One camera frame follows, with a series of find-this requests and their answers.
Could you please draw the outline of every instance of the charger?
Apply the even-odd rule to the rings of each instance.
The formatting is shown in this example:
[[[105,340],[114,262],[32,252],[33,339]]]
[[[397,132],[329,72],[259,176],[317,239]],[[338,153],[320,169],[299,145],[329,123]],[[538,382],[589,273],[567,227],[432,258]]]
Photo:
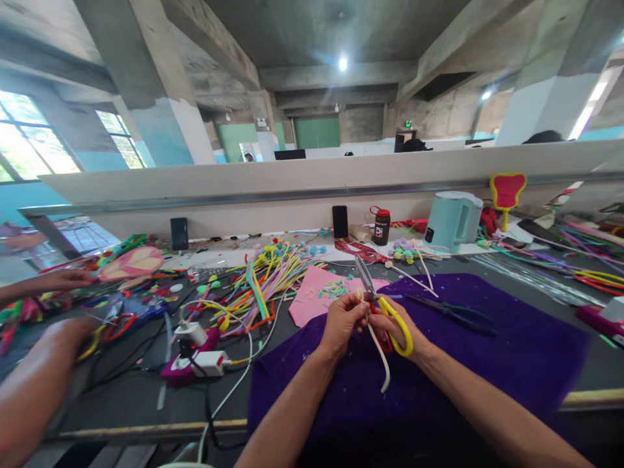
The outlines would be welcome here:
[[[208,335],[198,322],[187,322],[182,320],[175,329],[175,336],[180,340],[189,340],[197,346],[203,346],[208,340]]]

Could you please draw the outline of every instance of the purple cloth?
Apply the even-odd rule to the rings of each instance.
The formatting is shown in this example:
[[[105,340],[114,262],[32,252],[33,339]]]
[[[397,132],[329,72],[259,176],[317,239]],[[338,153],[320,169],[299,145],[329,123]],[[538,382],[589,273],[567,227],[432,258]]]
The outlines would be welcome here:
[[[417,279],[427,281],[422,276]],[[407,299],[397,302],[431,342],[536,416],[548,419],[577,379],[589,337],[478,276],[438,274],[434,286],[440,300],[493,317],[499,336],[473,333]],[[433,298],[409,279],[390,284],[379,293]],[[314,318],[253,366],[250,431],[316,349],[325,321],[326,315]],[[380,388],[385,372],[375,344],[368,332],[354,333],[320,405],[308,449],[316,447],[318,452],[321,446],[331,451],[331,446],[353,454],[357,448],[360,455],[407,450],[417,456],[483,445],[446,396],[414,364],[396,352],[387,360],[391,381],[383,396]]]

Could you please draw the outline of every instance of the paper fan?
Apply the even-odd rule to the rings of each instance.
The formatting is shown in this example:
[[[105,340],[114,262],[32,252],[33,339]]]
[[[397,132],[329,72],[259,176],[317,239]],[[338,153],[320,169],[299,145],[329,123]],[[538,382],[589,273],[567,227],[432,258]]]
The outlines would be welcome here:
[[[97,274],[100,281],[116,281],[148,275],[163,265],[161,251],[154,247],[140,247],[123,254],[102,268]]]

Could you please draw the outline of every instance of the cell phone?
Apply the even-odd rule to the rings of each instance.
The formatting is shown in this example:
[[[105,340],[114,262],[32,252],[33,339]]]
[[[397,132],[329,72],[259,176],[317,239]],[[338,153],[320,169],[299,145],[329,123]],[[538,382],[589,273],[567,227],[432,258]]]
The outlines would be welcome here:
[[[188,250],[189,230],[186,218],[171,218],[171,250]]]
[[[331,207],[331,215],[333,218],[333,237],[335,239],[349,237],[349,221],[346,217],[346,206],[338,205]]]

